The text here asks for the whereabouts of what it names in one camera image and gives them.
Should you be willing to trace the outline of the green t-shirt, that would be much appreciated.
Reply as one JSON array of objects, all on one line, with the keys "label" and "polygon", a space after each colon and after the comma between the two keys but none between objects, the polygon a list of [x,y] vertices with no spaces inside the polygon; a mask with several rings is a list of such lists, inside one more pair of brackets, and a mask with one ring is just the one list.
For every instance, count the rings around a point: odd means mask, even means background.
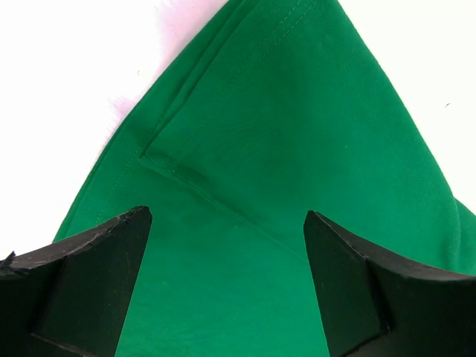
[{"label": "green t-shirt", "polygon": [[153,217],[119,356],[326,356],[310,210],[475,272],[457,201],[336,1],[230,1],[101,153],[57,232]]}]

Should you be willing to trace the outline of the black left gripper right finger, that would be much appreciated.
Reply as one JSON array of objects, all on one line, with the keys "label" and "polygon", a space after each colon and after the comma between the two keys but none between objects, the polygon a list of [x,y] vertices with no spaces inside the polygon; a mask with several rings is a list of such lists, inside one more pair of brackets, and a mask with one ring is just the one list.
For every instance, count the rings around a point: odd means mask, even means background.
[{"label": "black left gripper right finger", "polygon": [[306,253],[331,356],[473,356],[475,278],[363,239],[314,211]]}]

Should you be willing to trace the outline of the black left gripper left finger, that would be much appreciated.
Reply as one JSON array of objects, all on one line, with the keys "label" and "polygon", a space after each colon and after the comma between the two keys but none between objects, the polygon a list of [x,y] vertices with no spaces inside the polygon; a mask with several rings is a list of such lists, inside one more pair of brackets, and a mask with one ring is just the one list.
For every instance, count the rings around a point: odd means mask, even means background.
[{"label": "black left gripper left finger", "polygon": [[2,356],[114,356],[149,238],[138,206],[1,261]]}]

